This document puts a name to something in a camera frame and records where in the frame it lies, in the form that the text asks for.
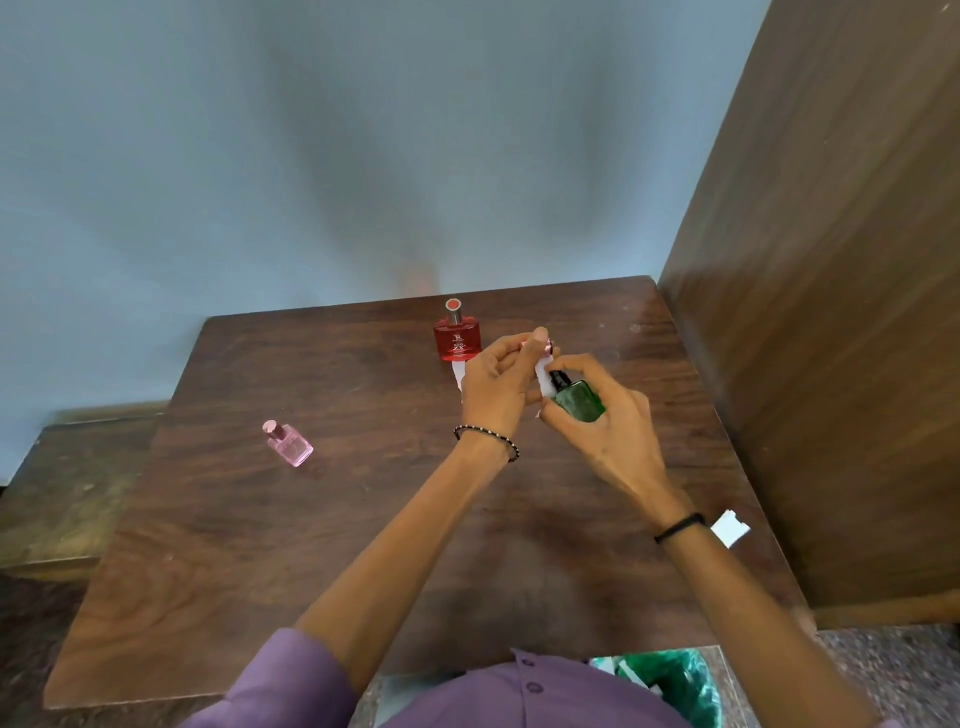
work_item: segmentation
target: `pink perfume bottle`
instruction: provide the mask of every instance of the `pink perfume bottle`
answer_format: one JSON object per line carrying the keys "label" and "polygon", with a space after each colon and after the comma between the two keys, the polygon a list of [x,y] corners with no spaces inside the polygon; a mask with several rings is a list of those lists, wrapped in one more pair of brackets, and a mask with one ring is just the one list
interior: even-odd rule
{"label": "pink perfume bottle", "polygon": [[443,361],[467,361],[483,349],[480,322],[472,316],[463,316],[460,307],[460,299],[449,299],[446,302],[449,315],[433,325],[437,352]]}
{"label": "pink perfume bottle", "polygon": [[267,420],[263,424],[263,431],[267,433],[267,445],[279,452],[294,468],[313,452],[313,446],[289,425],[278,425],[276,420]]}

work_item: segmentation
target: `right hand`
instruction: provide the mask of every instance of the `right hand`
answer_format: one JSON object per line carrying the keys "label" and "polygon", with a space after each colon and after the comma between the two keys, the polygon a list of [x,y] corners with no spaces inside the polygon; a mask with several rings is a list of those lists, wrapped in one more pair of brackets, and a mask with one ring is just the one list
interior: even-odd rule
{"label": "right hand", "polygon": [[635,500],[657,526],[667,522],[667,527],[693,512],[686,494],[667,478],[646,395],[624,387],[590,354],[560,356],[546,369],[580,372],[607,410],[595,422],[583,423],[547,399],[540,412],[540,419],[579,450],[595,473]]}

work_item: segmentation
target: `perfume bottle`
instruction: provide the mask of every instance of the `perfume bottle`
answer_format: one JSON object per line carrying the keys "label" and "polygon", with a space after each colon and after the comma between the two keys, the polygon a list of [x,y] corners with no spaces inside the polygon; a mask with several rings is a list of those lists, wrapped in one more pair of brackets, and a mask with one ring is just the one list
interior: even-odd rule
{"label": "perfume bottle", "polygon": [[267,420],[263,424],[263,431],[267,433],[267,445],[279,452],[294,468],[313,452],[313,446],[289,425],[278,425],[276,420]]}
{"label": "perfume bottle", "polygon": [[460,299],[447,300],[446,310],[450,312],[449,316],[433,325],[437,352],[443,361],[467,361],[482,349],[480,322],[472,316],[463,316],[460,306]]}
{"label": "perfume bottle", "polygon": [[607,411],[603,402],[582,379],[570,381],[564,372],[550,372],[550,382],[557,388],[551,399],[566,410],[574,420],[591,423]]}

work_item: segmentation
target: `wooden table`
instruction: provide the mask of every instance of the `wooden table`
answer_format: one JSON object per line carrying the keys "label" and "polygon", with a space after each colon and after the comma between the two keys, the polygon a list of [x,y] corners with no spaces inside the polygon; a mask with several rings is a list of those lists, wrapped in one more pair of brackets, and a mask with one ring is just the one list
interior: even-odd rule
{"label": "wooden table", "polygon": [[[625,278],[463,296],[485,344],[545,324],[650,397],[672,478],[787,607],[804,598],[656,286]],[[436,353],[444,297],[209,319],[46,687],[49,707],[224,692],[453,446]],[[264,442],[289,422],[299,468]],[[534,418],[464,518],[383,671],[479,667],[511,646],[573,658],[715,643],[627,500]]]}

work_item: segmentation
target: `hand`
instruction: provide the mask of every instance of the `hand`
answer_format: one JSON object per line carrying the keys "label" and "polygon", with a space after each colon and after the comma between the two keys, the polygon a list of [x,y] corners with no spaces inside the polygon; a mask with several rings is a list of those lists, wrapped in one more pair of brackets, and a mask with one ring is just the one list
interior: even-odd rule
{"label": "hand", "polygon": [[524,405],[540,401],[540,391],[528,395],[527,385],[535,376],[534,367],[543,357],[546,341],[544,327],[533,333],[504,336],[467,362],[462,382],[464,425],[514,436]]}
{"label": "hand", "polygon": [[580,372],[607,410],[592,423],[574,420],[552,400],[544,400],[540,412],[540,419],[578,449],[595,473],[632,497],[656,525],[668,521],[667,527],[693,511],[667,478],[644,394],[617,382],[589,354],[561,356],[546,369]]}

